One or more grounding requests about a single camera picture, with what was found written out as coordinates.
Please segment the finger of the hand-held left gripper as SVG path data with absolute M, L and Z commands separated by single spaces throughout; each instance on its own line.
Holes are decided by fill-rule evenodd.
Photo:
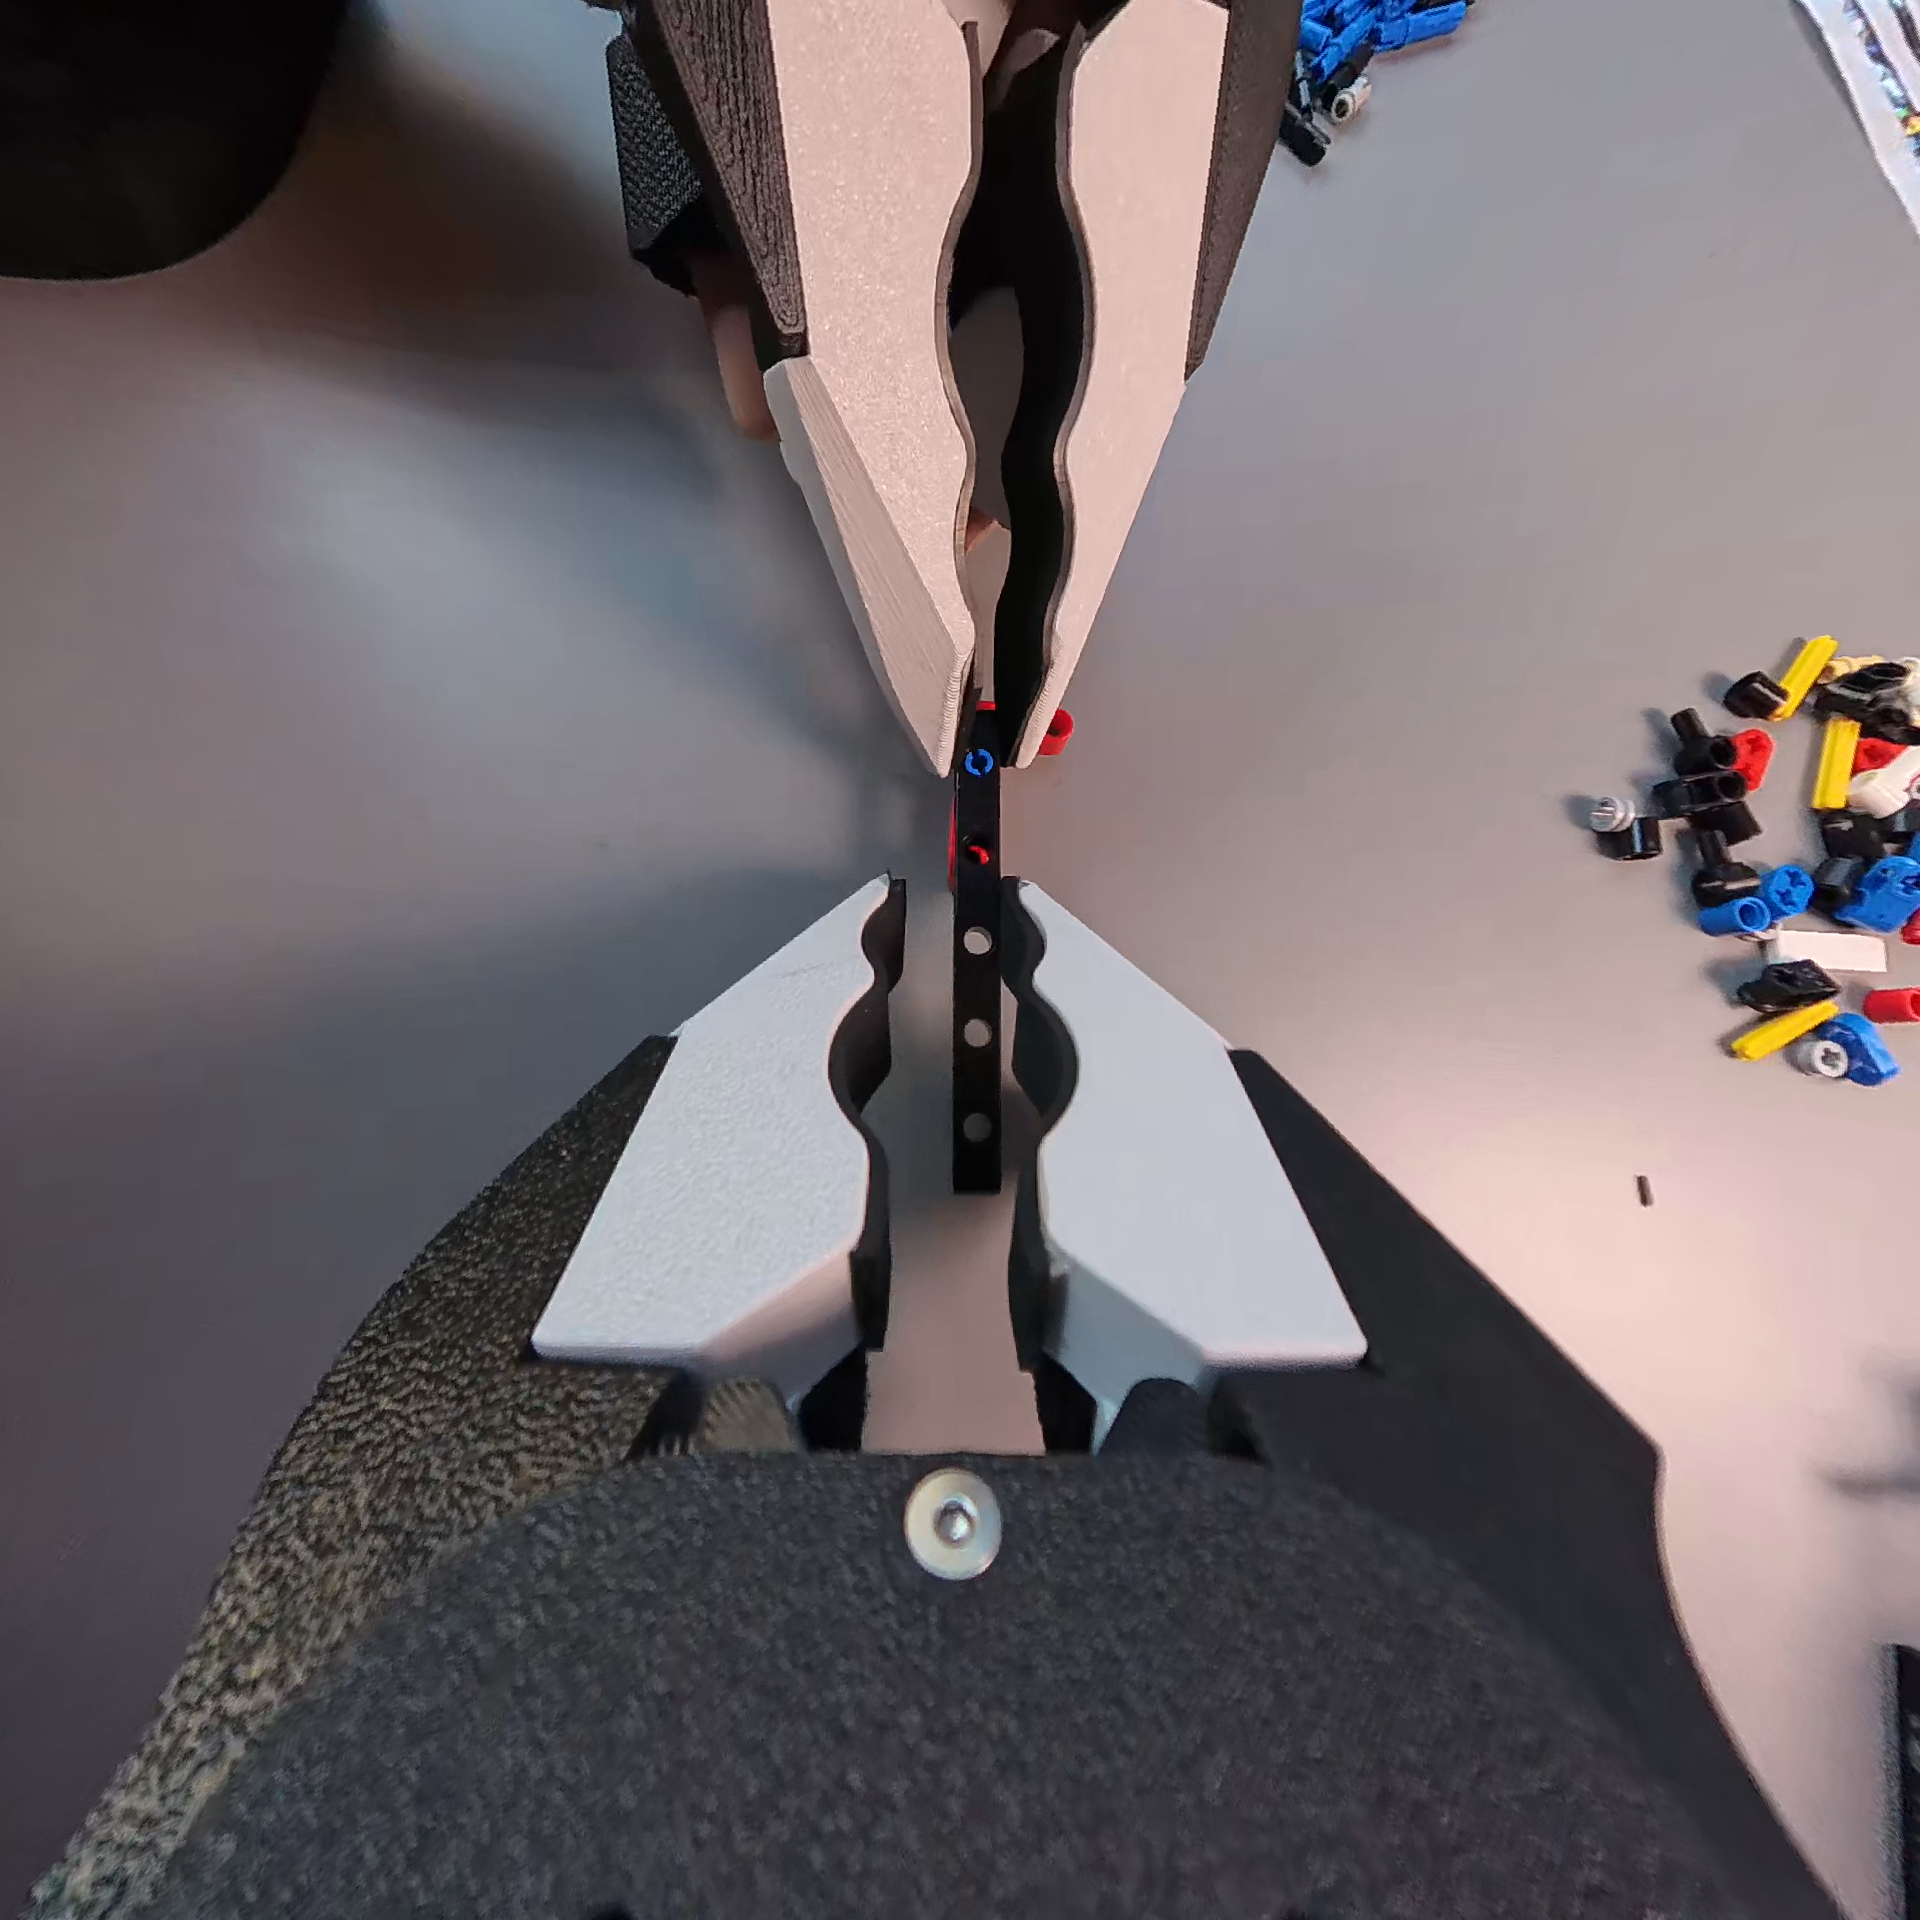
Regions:
M 978 181 L 978 46 L 943 3 L 767 11 L 804 347 L 765 391 L 876 676 L 944 774 L 974 654 L 948 278 Z
M 1186 391 L 1230 17 L 1123 3 L 1007 99 L 1025 370 L 1007 431 L 1007 756 L 1067 691 Z

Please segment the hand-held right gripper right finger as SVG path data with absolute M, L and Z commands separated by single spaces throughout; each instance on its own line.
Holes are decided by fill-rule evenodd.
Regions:
M 1113 1418 L 1141 1380 L 1356 1364 L 1365 1330 L 1230 1044 L 1034 882 L 1004 882 L 1002 973 L 1039 1114 L 1011 1322 L 1041 1412 Z

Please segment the long black lego beam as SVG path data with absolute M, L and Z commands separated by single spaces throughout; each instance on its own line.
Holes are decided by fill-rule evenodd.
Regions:
M 952 1192 L 993 1193 L 1002 1182 L 999 1037 L 999 739 L 992 703 L 974 695 L 961 739 L 989 748 L 997 772 L 961 780 L 958 877 L 952 889 Z

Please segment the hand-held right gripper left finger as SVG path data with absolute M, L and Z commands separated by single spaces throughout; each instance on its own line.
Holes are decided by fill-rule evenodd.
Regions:
M 798 1406 L 891 1308 L 862 1108 L 891 1071 L 904 885 L 873 877 L 688 1018 L 535 1351 L 750 1374 Z

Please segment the lego sticker sheet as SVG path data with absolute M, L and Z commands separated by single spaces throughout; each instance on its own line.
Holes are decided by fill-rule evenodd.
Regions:
M 1918 226 L 1918 3 L 1799 3 L 1866 143 Z

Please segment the red angled lego beam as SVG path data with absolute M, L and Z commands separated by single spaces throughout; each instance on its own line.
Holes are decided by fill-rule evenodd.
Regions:
M 1039 745 L 1039 756 L 1059 756 L 1067 750 L 1067 739 L 1073 730 L 1073 717 L 1066 707 L 1059 707 L 1050 717 L 1050 729 Z M 958 877 L 958 862 L 961 862 L 961 836 L 958 836 L 958 811 L 961 811 L 961 780 L 973 778 L 967 770 L 967 756 L 973 754 L 973 737 L 961 739 L 961 754 L 955 758 L 952 770 L 952 804 L 948 811 L 948 889 L 955 889 L 955 877 Z

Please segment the pile of mixed lego pieces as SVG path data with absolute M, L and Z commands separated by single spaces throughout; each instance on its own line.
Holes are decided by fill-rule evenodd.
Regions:
M 1918 658 L 1797 639 L 1653 715 L 1653 770 L 1574 817 L 1614 862 L 1679 858 L 1736 1018 L 1723 1048 L 1879 1089 L 1918 1055 Z

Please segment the pile of blue lego pins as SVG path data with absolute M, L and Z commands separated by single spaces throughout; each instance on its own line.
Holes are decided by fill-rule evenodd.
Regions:
M 1451 36 L 1471 11 L 1473 3 L 1304 3 L 1275 143 L 1302 163 L 1321 163 L 1330 131 L 1373 96 L 1373 61 Z

